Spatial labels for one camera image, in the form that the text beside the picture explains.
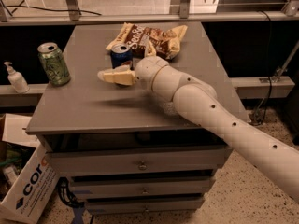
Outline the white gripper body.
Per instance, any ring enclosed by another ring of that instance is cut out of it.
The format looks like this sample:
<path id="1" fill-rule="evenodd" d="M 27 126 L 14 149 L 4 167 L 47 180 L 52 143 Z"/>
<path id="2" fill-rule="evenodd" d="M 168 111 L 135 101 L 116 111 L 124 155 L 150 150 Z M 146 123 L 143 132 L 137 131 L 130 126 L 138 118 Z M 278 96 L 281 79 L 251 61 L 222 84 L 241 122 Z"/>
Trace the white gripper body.
<path id="1" fill-rule="evenodd" d="M 158 72 L 169 65 L 169 62 L 158 56 L 149 56 L 140 60 L 135 67 L 137 82 L 146 91 L 151 91 L 151 86 Z"/>

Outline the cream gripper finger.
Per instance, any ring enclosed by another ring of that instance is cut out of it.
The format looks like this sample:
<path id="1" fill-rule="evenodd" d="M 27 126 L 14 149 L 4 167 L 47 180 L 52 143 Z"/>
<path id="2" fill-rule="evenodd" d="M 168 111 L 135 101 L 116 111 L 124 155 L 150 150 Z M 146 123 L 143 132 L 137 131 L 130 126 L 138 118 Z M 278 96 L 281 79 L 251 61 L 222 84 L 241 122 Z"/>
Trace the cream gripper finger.
<path id="1" fill-rule="evenodd" d="M 100 80 L 107 83 L 132 86 L 136 83 L 135 72 L 129 65 L 121 65 L 114 69 L 102 70 L 97 73 Z"/>
<path id="2" fill-rule="evenodd" d="M 155 56 L 155 55 L 156 55 L 156 49 L 153 46 L 153 44 L 151 43 L 151 41 L 149 40 L 145 46 L 144 56 L 150 57 L 150 56 Z"/>

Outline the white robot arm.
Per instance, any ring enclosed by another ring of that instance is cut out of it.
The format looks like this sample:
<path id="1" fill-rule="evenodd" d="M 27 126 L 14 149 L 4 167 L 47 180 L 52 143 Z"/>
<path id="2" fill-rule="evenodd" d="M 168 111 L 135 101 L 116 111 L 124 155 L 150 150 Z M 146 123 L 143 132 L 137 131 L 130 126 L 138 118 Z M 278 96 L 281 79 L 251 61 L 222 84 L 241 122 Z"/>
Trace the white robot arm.
<path id="1" fill-rule="evenodd" d="M 177 70 L 159 56 L 143 58 L 134 69 L 121 65 L 102 70 L 98 78 L 122 85 L 138 83 L 171 102 L 183 118 L 217 135 L 299 202 L 299 151 L 231 114 L 218 102 L 209 84 Z"/>

